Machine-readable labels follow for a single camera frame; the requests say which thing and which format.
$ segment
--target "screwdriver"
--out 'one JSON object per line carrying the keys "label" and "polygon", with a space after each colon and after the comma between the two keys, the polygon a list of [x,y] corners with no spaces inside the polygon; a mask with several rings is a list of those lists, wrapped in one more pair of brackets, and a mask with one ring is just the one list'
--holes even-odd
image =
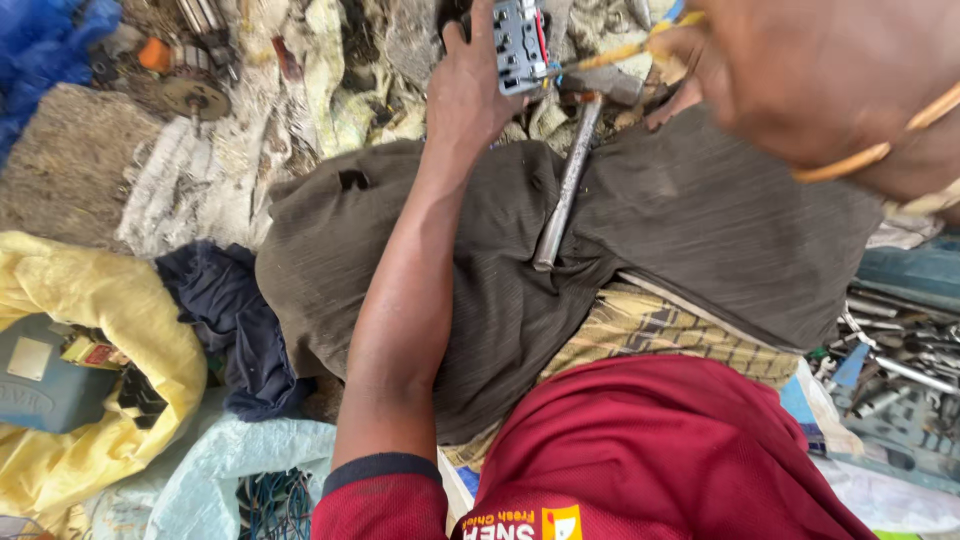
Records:
{"label": "screwdriver", "polygon": [[[599,54],[595,57],[588,58],[586,60],[578,61],[573,64],[568,64],[560,67],[551,67],[546,70],[542,75],[544,79],[559,77],[567,73],[576,73],[578,71],[587,71],[588,69],[595,69],[597,67],[603,67],[611,63],[616,63],[619,61],[627,60],[628,58],[634,57],[636,55],[642,54],[647,50],[647,41],[650,37],[653,37],[664,30],[668,30],[674,26],[673,21],[680,15],[684,10],[684,0],[677,0],[677,3],[674,4],[673,8],[664,16],[663,20],[657,23],[657,26],[650,31],[650,34],[643,41],[637,43],[627,43],[621,47],[617,47],[612,51],[607,51],[606,53]],[[677,26],[690,26],[699,23],[704,20],[706,14],[703,12],[693,12],[684,17],[684,19]]]}

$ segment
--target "red wire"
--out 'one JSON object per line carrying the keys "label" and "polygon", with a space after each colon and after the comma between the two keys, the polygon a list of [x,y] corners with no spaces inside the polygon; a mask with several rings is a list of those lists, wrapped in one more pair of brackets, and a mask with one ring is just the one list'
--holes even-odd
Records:
{"label": "red wire", "polygon": [[543,63],[549,63],[550,59],[546,56],[546,36],[543,34],[543,13],[537,8],[537,36],[540,38],[540,54]]}

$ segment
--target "red jersey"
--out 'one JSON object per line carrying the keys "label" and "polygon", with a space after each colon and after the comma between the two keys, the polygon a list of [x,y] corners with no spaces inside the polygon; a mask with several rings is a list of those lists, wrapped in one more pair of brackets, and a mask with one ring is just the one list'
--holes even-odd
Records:
{"label": "red jersey", "polygon": [[[519,403],[451,538],[875,538],[805,448],[774,390],[714,360],[600,360]],[[439,540],[445,518],[436,466],[377,454],[330,474],[312,537]]]}

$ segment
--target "yellow plastic bag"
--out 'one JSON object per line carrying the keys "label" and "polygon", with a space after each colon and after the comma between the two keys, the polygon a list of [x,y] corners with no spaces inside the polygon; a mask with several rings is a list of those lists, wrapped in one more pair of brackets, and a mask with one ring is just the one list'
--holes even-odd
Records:
{"label": "yellow plastic bag", "polygon": [[169,404],[151,430],[116,412],[67,434],[0,423],[0,514],[49,523],[70,504],[143,470],[171,442],[200,404],[206,360],[147,262],[0,233],[0,330],[44,311],[103,329]]}

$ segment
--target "shirt sleeve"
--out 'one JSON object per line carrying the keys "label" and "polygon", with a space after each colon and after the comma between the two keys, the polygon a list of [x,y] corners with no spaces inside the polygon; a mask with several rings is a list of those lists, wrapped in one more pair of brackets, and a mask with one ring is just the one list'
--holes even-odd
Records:
{"label": "shirt sleeve", "polygon": [[446,540],[440,471],[412,454],[374,454],[330,473],[313,510],[311,538]]}

